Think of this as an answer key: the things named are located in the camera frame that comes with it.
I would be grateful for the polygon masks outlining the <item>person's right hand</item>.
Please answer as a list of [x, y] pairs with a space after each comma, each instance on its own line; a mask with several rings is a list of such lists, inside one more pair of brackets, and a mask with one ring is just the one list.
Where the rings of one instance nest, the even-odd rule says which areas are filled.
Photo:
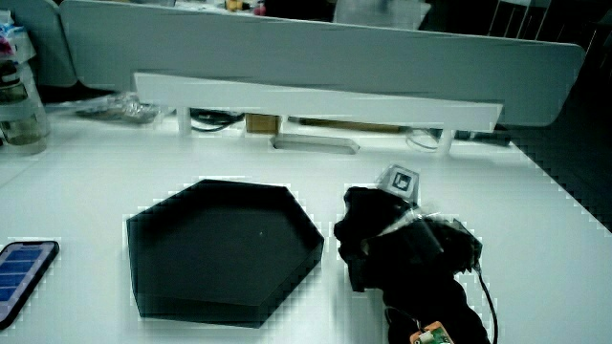
[[351, 186], [334, 225], [352, 290], [385, 289], [403, 277], [480, 270], [483, 245], [456, 219], [419, 205], [420, 175], [388, 166], [375, 187]]

